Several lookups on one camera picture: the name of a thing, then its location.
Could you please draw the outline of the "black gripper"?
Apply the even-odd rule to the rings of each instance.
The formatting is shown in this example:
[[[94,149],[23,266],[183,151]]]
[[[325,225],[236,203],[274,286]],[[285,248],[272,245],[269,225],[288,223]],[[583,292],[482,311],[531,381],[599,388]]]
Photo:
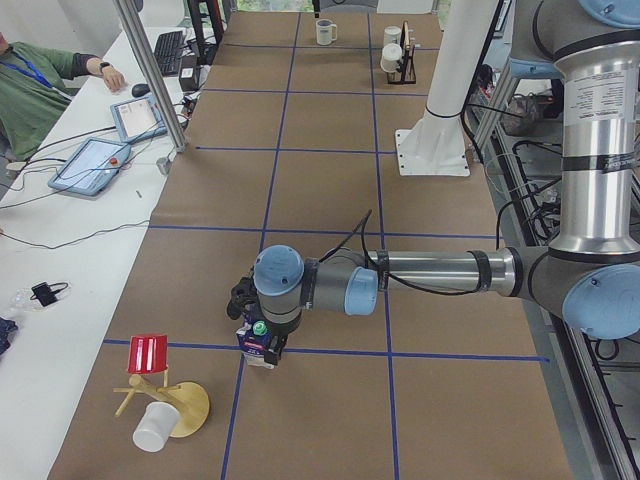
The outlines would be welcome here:
[[[227,316],[232,320],[242,319],[243,323],[245,321],[252,323],[253,330],[258,335],[261,335],[258,330],[258,321],[263,321],[266,324],[270,340],[265,353],[265,360],[276,368],[286,345],[287,336],[275,333],[268,326],[266,318],[260,309],[257,290],[249,277],[242,277],[231,289],[230,300],[227,304]]]

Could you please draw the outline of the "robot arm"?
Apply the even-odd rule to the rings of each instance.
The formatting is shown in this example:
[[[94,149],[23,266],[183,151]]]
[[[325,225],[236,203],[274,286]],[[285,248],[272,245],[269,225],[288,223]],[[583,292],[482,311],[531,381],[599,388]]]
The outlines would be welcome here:
[[[228,316],[246,360],[278,364],[304,310],[368,315],[380,292],[404,286],[461,296],[495,291],[532,301],[598,339],[639,329],[639,245],[629,232],[639,5],[521,1],[511,50],[519,77],[564,81],[561,220],[545,247],[492,252],[354,252],[318,259],[285,245],[263,250],[233,287]]]

